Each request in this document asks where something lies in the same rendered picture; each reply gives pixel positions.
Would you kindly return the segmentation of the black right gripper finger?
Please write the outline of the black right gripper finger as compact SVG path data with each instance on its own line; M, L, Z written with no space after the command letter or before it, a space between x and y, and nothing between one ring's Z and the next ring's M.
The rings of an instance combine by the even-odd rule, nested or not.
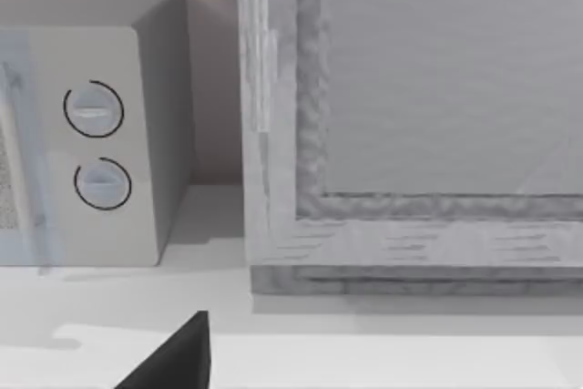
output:
M114 389L210 389L209 312L196 312Z

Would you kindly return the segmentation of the grey cabinet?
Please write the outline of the grey cabinet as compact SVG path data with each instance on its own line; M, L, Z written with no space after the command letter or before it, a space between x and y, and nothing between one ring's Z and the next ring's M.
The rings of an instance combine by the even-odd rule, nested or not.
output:
M239 0L257 294L583 295L583 0Z

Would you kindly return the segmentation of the pale round microwave knob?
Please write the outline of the pale round microwave knob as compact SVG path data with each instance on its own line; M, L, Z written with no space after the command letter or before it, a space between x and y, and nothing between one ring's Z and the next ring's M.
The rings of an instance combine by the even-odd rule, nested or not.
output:
M132 194L132 180L127 170L106 157L79 165L73 181L78 197L95 210L119 209Z
M63 114L69 126L83 137L107 138L122 126L125 109L113 87L89 80L65 93Z

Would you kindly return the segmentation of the pale microwave oven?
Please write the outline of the pale microwave oven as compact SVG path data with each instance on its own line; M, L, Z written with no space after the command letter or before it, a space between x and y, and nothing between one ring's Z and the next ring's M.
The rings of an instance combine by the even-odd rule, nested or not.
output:
M107 138L63 114L89 80L124 105ZM0 267L158 264L192 171L190 93L186 0L0 0ZM75 192L100 157L131 177L119 209Z

